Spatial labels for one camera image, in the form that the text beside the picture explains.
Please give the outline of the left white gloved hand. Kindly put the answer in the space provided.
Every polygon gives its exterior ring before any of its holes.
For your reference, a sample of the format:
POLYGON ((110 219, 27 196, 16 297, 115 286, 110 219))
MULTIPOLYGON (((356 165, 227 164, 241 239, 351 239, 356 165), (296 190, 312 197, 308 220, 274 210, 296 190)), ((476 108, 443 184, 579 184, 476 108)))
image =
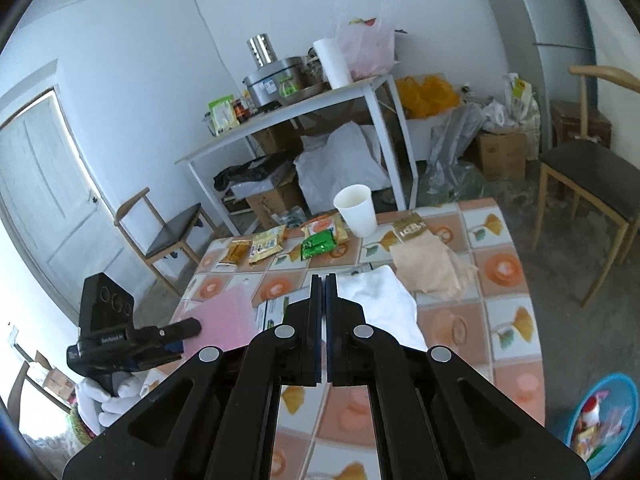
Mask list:
POLYGON ((100 434, 142 399, 141 389, 141 379, 133 374, 126 374, 113 394, 84 378, 76 388, 80 419, 94 434, 100 434))

